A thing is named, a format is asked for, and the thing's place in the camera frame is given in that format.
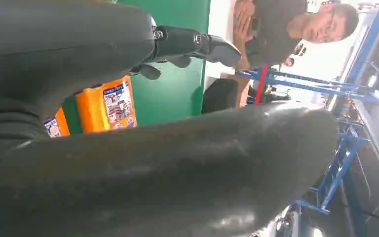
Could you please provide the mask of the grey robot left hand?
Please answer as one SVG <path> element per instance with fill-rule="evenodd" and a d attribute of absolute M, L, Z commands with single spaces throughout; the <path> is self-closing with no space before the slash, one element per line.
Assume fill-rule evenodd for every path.
<path fill-rule="evenodd" d="M 105 0 L 0 0 L 0 237 L 236 237 L 266 226 L 324 173 L 326 110 L 269 103 L 50 138 L 45 118 L 85 88 L 233 45 Z"/>

